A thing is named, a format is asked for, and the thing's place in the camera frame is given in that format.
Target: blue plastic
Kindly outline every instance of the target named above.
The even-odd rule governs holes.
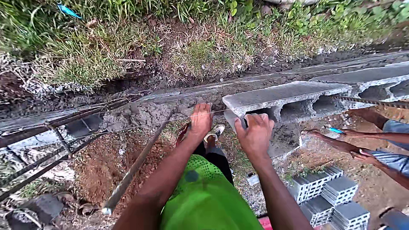
[[[64,6],[64,5],[61,5],[61,4],[57,4],[57,6],[61,10],[61,12],[81,19],[81,17],[78,16],[76,13],[74,13],[74,11],[72,11],[70,8],[68,8],[68,7]]]
[[[336,129],[336,128],[333,128],[333,127],[329,128],[328,130],[329,130],[329,131],[332,131],[332,132],[336,132],[336,133],[344,133],[344,132],[342,132],[341,130]]]

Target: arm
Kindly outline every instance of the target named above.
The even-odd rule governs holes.
[[[312,227],[274,170],[267,154],[274,121],[267,114],[246,115],[248,128],[236,119],[234,126],[240,144],[257,171],[273,229],[309,229]]]
[[[391,169],[388,166],[382,164],[382,162],[378,161],[373,155],[366,153],[364,150],[360,149],[360,153],[361,154],[351,152],[351,154],[354,156],[354,159],[379,168],[380,170],[382,170],[382,172],[386,173],[386,175],[390,176],[393,180],[398,182],[398,184],[409,190],[408,177],[400,173],[398,170]]]
[[[343,129],[342,131],[351,138],[374,138],[409,144],[409,133],[361,133],[351,129]]]
[[[113,230],[157,229],[160,213],[182,177],[190,155],[211,127],[209,104],[196,105],[192,129],[178,147],[166,157],[128,204]]]

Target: concrete block hole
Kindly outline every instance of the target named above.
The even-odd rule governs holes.
[[[371,86],[365,89],[363,92],[359,93],[360,98],[383,101],[391,98],[391,96],[386,91],[386,88],[395,85],[396,83],[388,83],[380,86]]]
[[[277,122],[277,118],[274,114],[274,111],[277,109],[277,107],[270,107],[270,108],[261,108],[261,109],[257,109],[257,110],[253,110],[253,111],[248,111],[246,112],[246,114],[263,114],[266,113],[268,115],[268,118],[270,120],[273,120],[274,122]]]
[[[327,96],[320,96],[314,104],[312,104],[312,109],[317,112],[317,116],[325,116],[328,114],[335,113],[341,110],[343,107],[341,100],[330,98]]]
[[[409,92],[409,80],[402,81],[400,84],[391,87],[390,91],[395,97],[407,96]]]
[[[300,119],[311,117],[313,115],[312,111],[308,109],[311,104],[312,99],[284,104],[280,110],[281,121],[283,123],[294,123]]]

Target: shoe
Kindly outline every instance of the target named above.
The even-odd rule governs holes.
[[[207,138],[210,136],[214,136],[215,140],[217,141],[220,135],[222,135],[224,129],[225,125],[223,124],[216,125],[210,132],[207,133],[207,135],[204,137],[204,141],[207,143]]]
[[[187,137],[187,133],[191,130],[191,123],[188,122],[185,124],[181,129],[178,131],[178,135],[176,136],[175,147],[177,147],[184,139]]]

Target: green mesh jersey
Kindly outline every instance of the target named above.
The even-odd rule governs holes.
[[[248,204],[223,173],[192,155],[162,211],[161,229],[263,229]]]

